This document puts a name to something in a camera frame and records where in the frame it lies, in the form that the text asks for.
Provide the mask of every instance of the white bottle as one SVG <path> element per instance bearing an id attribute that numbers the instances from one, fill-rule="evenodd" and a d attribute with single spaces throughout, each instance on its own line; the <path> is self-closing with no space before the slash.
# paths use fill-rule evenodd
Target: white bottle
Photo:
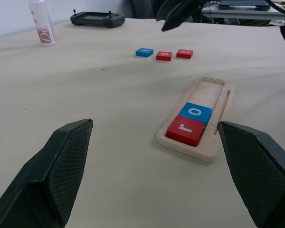
<path id="1" fill-rule="evenodd" d="M 44 0 L 28 0 L 41 45 L 50 46 L 56 44 L 52 24 L 48 16 L 47 6 Z"/>

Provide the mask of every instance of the table surface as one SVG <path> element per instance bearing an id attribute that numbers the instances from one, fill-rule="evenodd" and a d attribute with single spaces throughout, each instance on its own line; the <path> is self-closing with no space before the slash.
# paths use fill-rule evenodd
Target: table surface
<path id="1" fill-rule="evenodd" d="M 217 18 L 238 18 L 238 19 L 263 19 L 263 20 L 285 20 L 285 14 L 270 7 L 268 11 L 257 10 L 254 6 L 230 6 L 228 9 L 220 9 L 215 4 L 205 7 L 203 12 L 208 16 Z"/>
<path id="2" fill-rule="evenodd" d="M 269 133 L 285 149 L 285 42 L 276 27 L 127 19 L 119 28 L 54 26 L 0 39 L 0 196 L 52 132 L 93 118 L 85 173 L 68 228 L 253 228 L 220 145 L 205 164 L 155 134 L 193 79 L 236 86 L 230 121 Z M 194 50 L 191 60 L 135 50 Z"/>

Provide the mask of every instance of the wooden tray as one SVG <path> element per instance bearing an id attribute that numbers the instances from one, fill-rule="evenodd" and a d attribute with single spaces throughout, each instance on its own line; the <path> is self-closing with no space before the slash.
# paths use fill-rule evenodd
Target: wooden tray
<path id="1" fill-rule="evenodd" d="M 195 80 L 163 122 L 156 134 L 156 141 L 205 162 L 214 162 L 220 144 L 217 125 L 219 121 L 226 121 L 230 117 L 234 96 L 234 87 L 225 81 L 207 77 Z M 212 108 L 212 115 L 196 147 L 166 137 L 168 127 L 187 102 Z"/>

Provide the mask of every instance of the equipment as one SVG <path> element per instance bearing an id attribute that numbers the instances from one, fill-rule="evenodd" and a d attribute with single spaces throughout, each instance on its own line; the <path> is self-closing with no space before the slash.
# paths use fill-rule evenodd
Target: equipment
<path id="1" fill-rule="evenodd" d="M 84 174 L 93 122 L 69 123 L 19 171 L 0 198 L 0 228 L 63 228 Z"/>
<path id="2" fill-rule="evenodd" d="M 234 184 L 258 228 L 285 228 L 285 151 L 266 133 L 220 122 Z"/>
<path id="3" fill-rule="evenodd" d="M 226 10 L 229 6 L 256 6 L 257 10 L 268 11 L 270 6 L 265 0 L 222 0 L 218 4 L 218 9 Z"/>
<path id="4" fill-rule="evenodd" d="M 116 28 L 125 22 L 125 15 L 123 13 L 99 13 L 99 12 L 80 12 L 71 16 L 71 22 L 74 25 L 88 25 L 105 28 Z"/>
<path id="5" fill-rule="evenodd" d="M 284 8 L 281 8 L 271 0 L 265 1 L 275 10 L 285 14 L 284 6 L 282 6 Z M 157 13 L 156 19 L 166 20 L 162 31 L 171 30 L 180 26 L 189 16 L 200 19 L 202 17 L 201 10 L 207 2 L 210 2 L 210 0 L 166 0 Z"/>

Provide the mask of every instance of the blue letter block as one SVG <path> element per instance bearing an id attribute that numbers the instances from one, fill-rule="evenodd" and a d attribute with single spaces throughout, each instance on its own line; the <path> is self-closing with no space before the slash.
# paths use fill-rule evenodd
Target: blue letter block
<path id="1" fill-rule="evenodd" d="M 153 55 L 153 49 L 141 48 L 136 51 L 137 56 L 149 57 Z"/>
<path id="2" fill-rule="evenodd" d="M 197 104 L 186 103 L 182 108 L 180 115 L 192 120 L 200 121 L 207 125 L 212 109 Z"/>

